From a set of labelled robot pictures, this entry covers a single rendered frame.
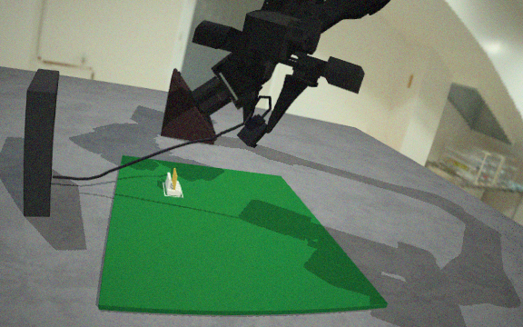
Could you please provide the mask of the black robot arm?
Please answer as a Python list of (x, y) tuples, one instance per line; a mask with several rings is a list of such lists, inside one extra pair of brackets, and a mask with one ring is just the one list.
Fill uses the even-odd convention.
[[(322, 0), (323, 2), (325, 0)], [(245, 16), (240, 47), (249, 51), (256, 50), (280, 60), (288, 60), (292, 55), (302, 58), (302, 54), (312, 55), (317, 50), (321, 34), (344, 19), (360, 19), (369, 14), (376, 14), (390, 0), (326, 0), (321, 8), (319, 19), (310, 17), (310, 11), (297, 7), (295, 15), (276, 11), (278, 1), (265, 0), (260, 10), (249, 12)], [(269, 2), (267, 4), (267, 2)], [(307, 12), (305, 15), (304, 13)], [(240, 73), (235, 63), (228, 60), (232, 53), (225, 56), (212, 72), (216, 74), (205, 84), (187, 92), (202, 117), (209, 122), (209, 116), (233, 101), (237, 110), (242, 108), (242, 86)], [(261, 65), (266, 66), (261, 82), (271, 80), (277, 62), (262, 58)], [(230, 88), (222, 80), (224, 76)], [(219, 80), (220, 81), (219, 81)], [(229, 97), (230, 96), (230, 97)], [(230, 99), (231, 98), (231, 99)]]

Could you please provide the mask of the black cable with plug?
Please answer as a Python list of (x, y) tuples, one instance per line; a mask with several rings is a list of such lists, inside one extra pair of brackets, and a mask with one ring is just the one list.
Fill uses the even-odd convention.
[[(250, 118), (250, 116), (252, 115), (252, 111), (254, 109), (254, 107), (257, 105), (257, 103), (260, 101), (260, 99), (269, 99), (269, 108), (266, 110), (266, 112), (260, 116), (259, 114), (255, 114), (253, 116), (253, 118), (247, 123), (248, 119)], [(238, 124), (230, 129), (227, 129), (225, 131), (222, 131), (218, 134), (216, 134), (215, 136), (211, 137), (211, 138), (204, 138), (204, 139), (198, 139), (198, 140), (193, 140), (193, 141), (189, 141), (189, 142), (185, 142), (185, 143), (182, 143), (182, 144), (177, 144), (177, 145), (174, 145), (174, 146), (171, 146), (171, 147), (168, 147), (166, 149), (163, 149), (161, 151), (158, 151), (158, 152), (155, 152), (153, 154), (149, 154), (149, 155), (146, 155), (145, 157), (142, 157), (140, 159), (137, 159), (135, 161), (132, 161), (132, 162), (129, 162), (129, 163), (126, 163), (122, 166), (119, 166), (119, 167), (116, 167), (116, 168), (113, 168), (109, 171), (106, 171), (102, 174), (99, 174), (99, 175), (96, 175), (96, 176), (93, 176), (93, 177), (86, 177), (86, 178), (74, 178), (74, 177), (67, 177), (67, 176), (53, 176), (53, 178), (61, 178), (61, 179), (72, 179), (72, 180), (84, 180), (84, 181), (89, 181), (89, 180), (93, 180), (93, 179), (97, 179), (97, 178), (100, 178), (104, 175), (106, 175), (107, 173), (110, 173), (110, 172), (115, 172), (117, 170), (120, 170), (120, 169), (123, 169), (124, 167), (127, 167), (131, 164), (136, 164), (138, 162), (141, 162), (142, 160), (144, 159), (147, 159), (147, 158), (150, 158), (150, 157), (153, 157), (154, 155), (157, 155), (157, 154), (161, 154), (161, 153), (164, 153), (166, 151), (169, 151), (169, 150), (172, 150), (174, 148), (178, 148), (178, 147), (181, 147), (181, 146), (184, 146), (184, 145), (187, 145), (187, 144), (194, 144), (194, 143), (199, 143), (199, 142), (205, 142), (205, 141), (211, 141), (213, 139), (215, 139), (216, 137), (222, 135), (222, 134), (225, 134), (225, 133), (228, 133), (236, 128), (239, 128), (243, 125), (245, 125), (241, 130), (240, 132), (238, 132), (236, 135), (245, 143), (247, 144), (248, 146), (250, 147), (253, 147), (255, 148), (257, 146), (257, 143), (259, 142), (259, 140), (266, 134), (266, 128), (267, 128), (267, 124), (265, 123), (266, 120), (263, 118), (269, 111), (271, 110), (271, 96), (263, 96), (263, 95), (260, 95), (258, 97), (258, 99), (256, 100), (256, 102), (254, 103), (254, 105), (252, 106), (249, 114), (247, 115), (247, 117), (245, 118), (244, 122), (241, 123), (241, 124)], [(247, 124), (246, 124), (247, 123)]]

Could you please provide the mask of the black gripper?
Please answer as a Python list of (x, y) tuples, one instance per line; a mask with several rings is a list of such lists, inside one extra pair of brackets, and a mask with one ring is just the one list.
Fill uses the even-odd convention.
[[(287, 15), (295, 15), (297, 7), (310, 11), (310, 17), (319, 19), (322, 0), (276, 0), (278, 6), (276, 11)], [(242, 111), (243, 121), (249, 114), (252, 106), (258, 99), (265, 67), (260, 62), (262, 58), (292, 67), (292, 74), (285, 75), (283, 88), (269, 118), (266, 133), (270, 133), (274, 126), (280, 121), (284, 113), (289, 109), (303, 90), (309, 87), (318, 87), (317, 80), (326, 78), (328, 84), (339, 88), (359, 93), (361, 82), (365, 75), (362, 66), (352, 64), (330, 56), (328, 61), (312, 57), (306, 53), (302, 58), (291, 57), (288, 60), (280, 60), (256, 50), (247, 50), (240, 47), (242, 32), (232, 26), (221, 25), (203, 20), (195, 28), (193, 43), (209, 46), (232, 52), (228, 60), (236, 64), (240, 73), (242, 86)], [(292, 61), (293, 60), (293, 61)], [(296, 62), (295, 62), (296, 61)]]

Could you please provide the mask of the green circuit board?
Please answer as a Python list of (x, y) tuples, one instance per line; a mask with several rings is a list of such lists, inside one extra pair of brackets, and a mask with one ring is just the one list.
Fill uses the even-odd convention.
[(144, 159), (119, 170), (99, 310), (254, 315), (387, 302), (279, 175)]

